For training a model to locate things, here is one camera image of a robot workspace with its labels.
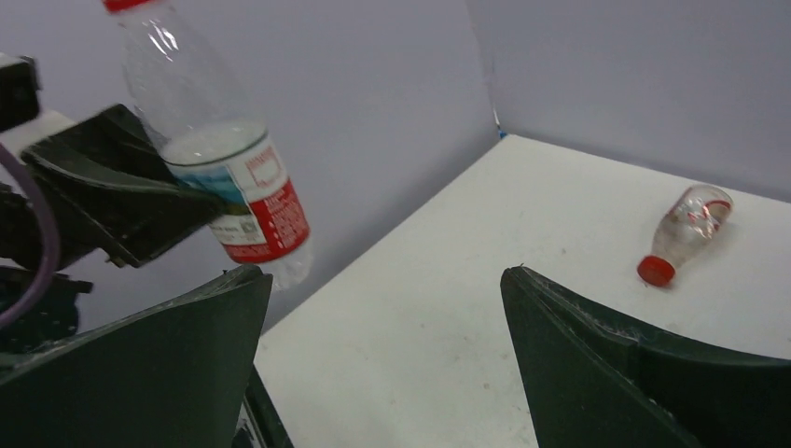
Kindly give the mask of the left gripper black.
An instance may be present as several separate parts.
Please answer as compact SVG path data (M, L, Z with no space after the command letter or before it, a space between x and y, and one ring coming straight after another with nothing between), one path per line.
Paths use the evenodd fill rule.
M21 152L53 212L61 271L96 249L140 268L219 217L218 196L179 184L143 124L113 105ZM1 257L33 270L42 253L29 200L1 184Z

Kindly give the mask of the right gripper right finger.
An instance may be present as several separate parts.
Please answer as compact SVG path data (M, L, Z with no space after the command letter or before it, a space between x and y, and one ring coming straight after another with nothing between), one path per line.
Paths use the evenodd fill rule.
M702 343L519 266L500 290L542 447L786 447L790 363Z

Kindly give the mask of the red cap red label bottle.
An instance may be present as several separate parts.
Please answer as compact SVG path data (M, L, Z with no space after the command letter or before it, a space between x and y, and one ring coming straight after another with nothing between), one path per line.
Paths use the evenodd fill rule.
M107 1L123 74L147 136L183 185L225 209L210 225L227 255L286 290L312 267L311 228L270 130L229 65L169 1Z

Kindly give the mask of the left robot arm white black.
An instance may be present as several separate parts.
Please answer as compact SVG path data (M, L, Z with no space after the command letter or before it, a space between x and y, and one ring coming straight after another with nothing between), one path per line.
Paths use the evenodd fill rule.
M216 218L223 205L175 179L124 105L30 144L21 159L54 215L60 261L43 297L2 329L5 353L33 353L77 333L77 299L93 284L71 278L68 267L98 250L119 268L143 267Z

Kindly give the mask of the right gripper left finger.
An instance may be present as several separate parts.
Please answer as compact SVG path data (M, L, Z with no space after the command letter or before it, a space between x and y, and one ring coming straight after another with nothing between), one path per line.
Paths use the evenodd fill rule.
M5 447L228 447L272 278L242 266L162 304L1 360Z

